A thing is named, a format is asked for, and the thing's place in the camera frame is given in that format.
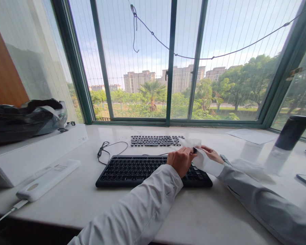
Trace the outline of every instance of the blue sky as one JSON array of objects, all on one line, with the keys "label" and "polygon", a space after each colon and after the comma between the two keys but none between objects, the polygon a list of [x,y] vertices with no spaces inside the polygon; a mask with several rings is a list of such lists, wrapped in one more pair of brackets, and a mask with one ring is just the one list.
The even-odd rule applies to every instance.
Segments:
[{"label": "blue sky", "polygon": [[[129,0],[138,16],[167,46],[170,37],[171,0]],[[88,0],[70,0],[83,63],[89,85],[103,84],[94,25]],[[210,0],[204,27],[201,58],[240,49],[293,19],[301,0]],[[128,0],[97,1],[105,59],[110,84],[124,88],[123,75],[128,71],[155,71],[157,77],[168,68],[168,50],[158,43],[138,21],[133,50],[133,14]],[[178,0],[175,52],[194,57],[199,0]],[[260,54],[275,56],[283,48],[292,24],[263,41],[221,58],[203,60],[205,71],[217,66],[240,65]],[[175,57],[174,65],[187,67],[193,60]]]}]

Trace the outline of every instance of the glass pane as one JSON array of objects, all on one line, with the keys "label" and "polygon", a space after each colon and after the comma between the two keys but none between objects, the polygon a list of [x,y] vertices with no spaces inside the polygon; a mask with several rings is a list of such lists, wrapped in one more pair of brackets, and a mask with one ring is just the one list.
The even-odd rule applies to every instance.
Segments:
[{"label": "glass pane", "polygon": [[[171,0],[132,3],[138,17],[168,45]],[[127,1],[97,1],[97,8],[114,117],[166,117],[167,86],[163,70],[168,68],[169,52],[140,21],[134,24]],[[133,42],[138,52],[134,51]],[[94,60],[97,55],[89,53],[88,57]],[[91,77],[92,91],[103,85],[99,76]]]},{"label": "glass pane", "polygon": [[51,2],[1,0],[0,33],[29,99],[63,100],[67,120],[82,123]]},{"label": "glass pane", "polygon": [[[194,57],[202,1],[177,2],[175,53]],[[192,83],[193,59],[174,57],[171,96],[171,118],[187,118]],[[204,77],[205,67],[199,67],[198,81]]]},{"label": "glass pane", "polygon": [[69,3],[96,120],[110,121],[90,1]]},{"label": "glass pane", "polygon": [[294,76],[290,88],[283,100],[278,116],[273,122],[273,128],[282,130],[290,115],[306,116],[306,53],[300,63],[303,72]]},{"label": "glass pane", "polygon": [[[239,50],[292,20],[301,1],[208,1],[201,58]],[[231,55],[201,60],[192,119],[257,120],[289,25]]]}]

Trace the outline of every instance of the keyboard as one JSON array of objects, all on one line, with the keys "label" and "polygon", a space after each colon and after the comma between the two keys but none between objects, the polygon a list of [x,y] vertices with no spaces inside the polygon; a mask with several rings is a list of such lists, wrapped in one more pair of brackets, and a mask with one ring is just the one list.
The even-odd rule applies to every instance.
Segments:
[{"label": "keyboard", "polygon": [[[95,185],[96,187],[135,187],[166,163],[166,156],[114,155]],[[208,175],[192,164],[186,176],[182,178],[182,182],[184,187],[206,188],[213,185]]]},{"label": "keyboard", "polygon": [[132,135],[130,146],[181,146],[179,139],[183,136],[143,136]]}]

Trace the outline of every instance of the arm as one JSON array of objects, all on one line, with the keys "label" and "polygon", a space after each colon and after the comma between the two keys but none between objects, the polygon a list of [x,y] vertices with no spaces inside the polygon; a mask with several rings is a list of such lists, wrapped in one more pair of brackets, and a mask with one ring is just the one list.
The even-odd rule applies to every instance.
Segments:
[{"label": "arm", "polygon": [[218,179],[283,244],[306,244],[306,212],[228,164]]},{"label": "arm", "polygon": [[181,177],[196,156],[190,155],[188,149],[183,147],[181,152],[169,153],[167,164],[161,165],[103,215],[94,218],[69,245],[149,244],[183,187]]}]

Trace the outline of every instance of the water bottle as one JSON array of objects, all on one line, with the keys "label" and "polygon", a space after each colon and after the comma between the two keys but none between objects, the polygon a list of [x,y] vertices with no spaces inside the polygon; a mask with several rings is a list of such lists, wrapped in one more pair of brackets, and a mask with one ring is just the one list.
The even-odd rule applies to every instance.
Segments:
[{"label": "water bottle", "polygon": [[290,116],[274,145],[284,150],[292,150],[305,129],[306,116]]}]

